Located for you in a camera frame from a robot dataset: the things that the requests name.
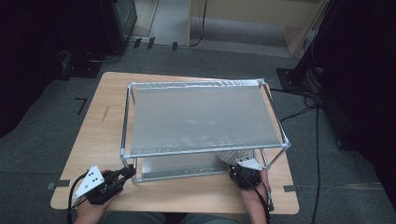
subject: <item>black cabinet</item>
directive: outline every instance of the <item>black cabinet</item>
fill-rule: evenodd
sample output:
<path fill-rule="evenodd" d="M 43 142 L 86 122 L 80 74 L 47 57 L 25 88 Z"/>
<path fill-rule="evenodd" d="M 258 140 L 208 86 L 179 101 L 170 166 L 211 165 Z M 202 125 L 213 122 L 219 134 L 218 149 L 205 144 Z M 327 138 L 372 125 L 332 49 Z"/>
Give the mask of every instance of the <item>black cabinet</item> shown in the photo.
<path fill-rule="evenodd" d="M 65 1 L 57 6 L 57 33 L 73 55 L 64 75 L 96 77 L 106 55 L 121 55 L 137 20 L 134 0 Z"/>
<path fill-rule="evenodd" d="M 57 47 L 37 11 L 23 1 L 0 6 L 0 137 L 12 131 L 47 85 L 61 74 Z"/>
<path fill-rule="evenodd" d="M 301 71 L 325 68 L 319 80 L 325 109 L 340 139 L 375 166 L 394 207 L 395 11 L 393 1 L 333 1 L 317 39 L 297 66 Z"/>

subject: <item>person's hand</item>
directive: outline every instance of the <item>person's hand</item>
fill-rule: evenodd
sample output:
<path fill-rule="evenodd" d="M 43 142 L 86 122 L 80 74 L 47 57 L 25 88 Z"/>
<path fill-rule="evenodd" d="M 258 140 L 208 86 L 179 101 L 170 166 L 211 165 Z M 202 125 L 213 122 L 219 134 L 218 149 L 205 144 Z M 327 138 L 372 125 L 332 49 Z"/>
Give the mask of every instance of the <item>person's hand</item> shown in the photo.
<path fill-rule="evenodd" d="M 111 199 L 105 202 L 102 205 L 90 204 L 90 202 L 85 201 L 84 203 L 80 204 L 77 209 L 77 217 L 75 224 L 95 224 L 97 223 L 100 218 L 102 217 L 103 213 L 106 209 L 110 206 L 114 199 L 117 198 L 122 193 L 119 192 L 118 194 L 114 195 Z"/>
<path fill-rule="evenodd" d="M 268 182 L 268 173 L 266 169 L 261 171 L 262 182 L 264 185 L 270 189 L 270 183 Z M 267 192 L 262 184 L 256 187 L 257 191 L 262 195 L 264 200 L 267 202 Z M 266 223 L 266 216 L 262 203 L 260 202 L 259 196 L 253 189 L 241 189 L 242 201 L 247 213 L 249 214 L 250 221 L 252 224 L 256 223 Z"/>

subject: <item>table top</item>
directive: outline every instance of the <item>table top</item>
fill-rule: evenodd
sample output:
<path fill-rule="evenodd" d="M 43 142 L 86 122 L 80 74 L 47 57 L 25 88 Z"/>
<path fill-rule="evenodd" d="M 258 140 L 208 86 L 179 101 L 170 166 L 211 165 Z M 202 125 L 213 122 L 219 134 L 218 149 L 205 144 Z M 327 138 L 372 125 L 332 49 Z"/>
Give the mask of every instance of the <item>table top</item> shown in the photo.
<path fill-rule="evenodd" d="M 199 77 L 171 77 L 127 73 L 105 73 L 93 96 L 76 143 L 64 167 L 61 180 L 76 180 L 96 164 L 101 170 L 119 170 L 120 142 L 128 82 L 164 82 L 209 80 Z M 264 101 L 270 107 L 266 94 Z M 271 119 L 276 123 L 273 111 Z M 266 149 L 269 161 L 280 148 Z M 286 155 L 282 155 L 269 171 L 269 181 L 275 211 L 272 214 L 296 214 L 299 211 L 295 191 L 285 192 L 292 186 Z M 70 187 L 58 187 L 52 196 L 55 209 L 67 207 Z M 156 211 L 183 213 L 243 214 L 239 188 L 228 174 L 182 177 L 133 184 L 128 181 L 124 191 L 109 207 L 116 211 Z"/>

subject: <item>cable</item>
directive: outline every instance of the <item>cable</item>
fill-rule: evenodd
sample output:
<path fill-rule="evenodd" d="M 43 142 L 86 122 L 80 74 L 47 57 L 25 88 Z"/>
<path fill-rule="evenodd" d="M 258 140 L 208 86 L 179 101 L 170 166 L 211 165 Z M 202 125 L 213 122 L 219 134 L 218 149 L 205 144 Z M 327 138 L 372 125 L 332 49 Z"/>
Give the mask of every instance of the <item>cable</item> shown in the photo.
<path fill-rule="evenodd" d="M 198 6 L 198 13 L 201 13 L 201 8 L 200 8 L 200 6 L 199 6 L 198 3 L 197 3 L 197 6 Z M 203 43 L 202 45 L 200 45 L 200 46 L 188 46 L 188 48 L 198 49 L 198 48 L 202 48 L 202 47 L 205 46 L 206 38 L 205 38 L 205 36 L 204 36 L 204 26 L 203 26 L 203 24 L 202 24 L 202 22 L 201 22 L 201 16 L 199 16 L 199 14 L 198 14 L 198 23 L 200 24 L 201 35 L 202 35 L 202 38 L 203 38 L 203 40 L 204 40 L 204 43 Z"/>
<path fill-rule="evenodd" d="M 76 184 L 78 183 L 78 181 L 81 180 L 82 178 L 84 178 L 87 175 L 87 173 L 85 173 L 84 175 L 79 176 L 76 179 L 76 181 L 73 183 L 72 188 L 70 189 L 69 201 L 68 201 L 68 204 L 67 204 L 67 223 L 69 223 L 69 224 L 73 224 L 73 218 L 72 218 L 73 209 L 75 207 L 77 207 L 78 205 L 80 205 L 80 203 L 79 203 L 78 205 L 72 207 L 72 196 L 73 196 L 74 188 L 76 187 Z"/>
<path fill-rule="evenodd" d="M 121 55 L 121 53 L 119 53 L 117 56 L 115 56 L 114 58 L 112 58 L 110 60 L 88 60 L 88 62 L 90 62 L 90 63 L 111 63 L 114 60 L 116 60 L 117 58 L 119 58 L 120 55 Z"/>
<path fill-rule="evenodd" d="M 259 196 L 259 200 L 262 203 L 262 208 L 264 208 L 264 212 L 265 212 L 265 219 L 267 221 L 267 224 L 270 224 L 271 222 L 271 216 L 270 216 L 270 211 L 268 209 L 268 204 L 267 202 L 264 200 L 264 198 L 262 197 L 262 195 L 259 193 L 259 191 L 250 183 L 250 181 L 248 181 L 248 179 L 242 174 L 240 173 L 240 175 L 242 177 L 244 177 L 244 179 L 248 182 L 248 184 L 254 189 L 254 191 L 256 192 L 257 196 Z M 268 199 L 268 188 L 264 185 L 265 187 L 265 191 L 267 192 L 267 199 Z"/>
<path fill-rule="evenodd" d="M 306 74 L 309 80 L 311 80 L 312 84 L 314 84 L 318 90 L 322 88 L 321 84 L 318 82 L 319 76 L 321 74 L 323 74 L 323 69 L 321 67 L 313 67 L 308 69 Z"/>
<path fill-rule="evenodd" d="M 204 8 L 204 16 L 202 18 L 202 34 L 201 34 L 201 38 L 199 39 L 199 41 L 193 45 L 191 45 L 191 47 L 195 47 L 197 46 L 202 39 L 204 38 L 204 32 L 205 32 L 205 16 L 206 16 L 206 5 L 207 5 L 207 0 L 205 0 L 205 8 Z"/>
<path fill-rule="evenodd" d="M 272 212 L 275 210 L 274 208 L 274 203 L 272 201 L 272 196 L 271 196 L 271 190 L 265 186 L 264 182 L 261 182 L 261 184 L 265 187 L 265 191 L 267 192 L 267 204 L 268 204 L 268 211 Z"/>
<path fill-rule="evenodd" d="M 318 94 L 314 93 L 314 92 L 305 93 L 305 92 L 301 92 L 301 91 L 283 91 L 283 90 L 278 90 L 278 89 L 271 89 L 271 91 L 280 91 L 280 92 L 285 92 L 285 93 L 288 93 L 288 94 L 293 94 L 293 95 L 298 95 L 298 96 L 303 96 L 304 97 L 305 108 L 302 109 L 301 111 L 295 113 L 295 114 L 289 115 L 289 116 L 281 119 L 280 121 L 285 121 L 286 119 L 295 118 L 295 117 L 297 117 L 299 115 L 304 114 L 305 112 L 307 112 L 307 111 L 309 111 L 311 109 L 316 109 L 316 108 L 320 107 L 320 103 L 317 102 L 317 99 L 315 99 L 315 97 L 314 97 L 314 96 L 318 96 Z M 314 103 L 312 105 L 309 104 L 307 102 L 308 99 L 314 101 Z"/>
<path fill-rule="evenodd" d="M 317 198 L 315 199 L 315 207 L 314 207 L 314 213 L 312 215 L 312 224 L 315 223 L 315 218 L 317 216 L 317 211 L 318 211 L 318 202 L 319 202 L 319 194 L 320 194 L 320 163 L 319 163 L 319 107 L 317 108 L 317 125 L 316 125 L 316 133 L 317 133 L 317 172 L 318 172 L 318 190 L 317 190 Z"/>
<path fill-rule="evenodd" d="M 304 40 L 303 46 L 304 46 L 304 53 L 306 53 L 306 39 Z"/>
<path fill-rule="evenodd" d="M 81 205 L 82 203 L 84 203 L 85 201 L 87 201 L 88 199 L 85 198 L 84 200 L 82 200 L 82 202 L 79 202 L 78 204 L 74 205 L 73 207 L 71 207 L 71 209 L 75 209 L 77 208 L 79 205 Z"/>
<path fill-rule="evenodd" d="M 317 216 L 317 211 L 318 211 L 318 201 L 319 201 L 320 187 L 321 187 L 321 180 L 320 180 L 320 179 L 321 179 L 321 177 L 320 177 L 320 161 L 319 161 L 319 110 L 320 110 L 320 108 L 321 108 L 321 102 L 317 102 L 317 100 L 313 97 L 313 95 L 318 96 L 318 94 L 317 94 L 317 93 L 313 93 L 313 92 L 307 94 L 307 93 L 304 93 L 304 92 L 298 92 L 298 91 L 282 91 L 282 90 L 277 90 L 277 89 L 271 89 L 271 91 L 281 91 L 281 92 L 285 92 L 285 93 L 289 93 L 289 94 L 294 94 L 294 95 L 303 96 L 303 97 L 304 97 L 304 104 L 305 104 L 306 108 L 303 109 L 302 111 L 304 111 L 304 110 L 307 111 L 307 110 L 309 110 L 309 109 L 316 109 L 316 110 L 317 110 L 317 117 L 316 117 L 316 152 L 317 152 L 317 155 L 316 155 L 316 157 L 317 157 L 318 189 L 317 189 L 317 195 L 316 195 L 316 199 L 315 199 L 314 212 L 313 212 L 313 214 L 312 214 L 312 219 L 311 219 L 311 221 L 312 221 L 311 223 L 314 224 L 314 223 L 315 223 L 316 216 Z M 308 104 L 308 103 L 306 102 L 306 99 L 312 99 L 312 100 L 314 101 L 314 104 L 313 104 L 313 105 Z M 301 115 L 301 114 L 303 114 L 303 113 L 306 112 L 306 111 L 305 111 L 305 112 L 301 113 L 302 111 L 300 111 L 300 112 L 297 113 L 297 114 L 290 115 L 290 116 L 284 118 L 283 120 L 289 119 L 289 118 L 294 118 L 294 117 L 296 117 L 296 116 L 298 116 L 298 115 Z"/>
<path fill-rule="evenodd" d="M 132 45 L 132 44 L 134 44 L 134 42 L 135 42 L 135 41 L 128 42 L 127 45 Z M 165 44 L 154 44 L 154 45 L 155 45 L 155 46 L 161 46 L 161 47 L 170 47 L 170 48 L 173 47 L 173 45 L 165 45 Z M 182 48 L 185 48 L 185 49 L 189 49 L 189 48 L 191 48 L 191 49 L 201 48 L 201 46 L 192 48 L 192 47 L 190 47 L 190 46 L 188 46 L 188 45 L 178 45 L 177 47 L 178 47 L 178 48 L 181 48 L 181 49 L 182 49 Z"/>

